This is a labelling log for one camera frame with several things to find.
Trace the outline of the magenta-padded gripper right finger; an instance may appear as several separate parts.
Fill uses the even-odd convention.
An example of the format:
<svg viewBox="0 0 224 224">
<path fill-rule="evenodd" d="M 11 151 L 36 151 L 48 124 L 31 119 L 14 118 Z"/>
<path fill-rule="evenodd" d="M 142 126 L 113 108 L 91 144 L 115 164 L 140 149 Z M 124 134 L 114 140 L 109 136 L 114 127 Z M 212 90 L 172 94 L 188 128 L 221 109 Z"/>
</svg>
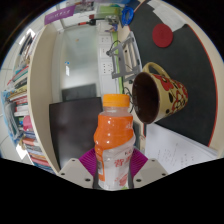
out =
<svg viewBox="0 0 224 224">
<path fill-rule="evenodd" d="M 167 171 L 156 159 L 148 159 L 137 149 L 133 151 L 128 176 L 130 189 L 143 187 L 167 175 Z"/>
</svg>

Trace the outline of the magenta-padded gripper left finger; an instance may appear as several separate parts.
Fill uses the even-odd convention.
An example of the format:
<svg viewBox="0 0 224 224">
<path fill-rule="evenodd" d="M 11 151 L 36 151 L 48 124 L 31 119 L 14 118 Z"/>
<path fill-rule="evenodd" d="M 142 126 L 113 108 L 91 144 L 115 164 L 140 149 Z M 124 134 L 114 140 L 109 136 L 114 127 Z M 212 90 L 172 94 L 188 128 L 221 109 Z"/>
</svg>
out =
<svg viewBox="0 0 224 224">
<path fill-rule="evenodd" d="M 97 172 L 95 150 L 91 149 L 79 159 L 71 158 L 60 170 L 59 176 L 78 186 L 92 189 Z"/>
</svg>

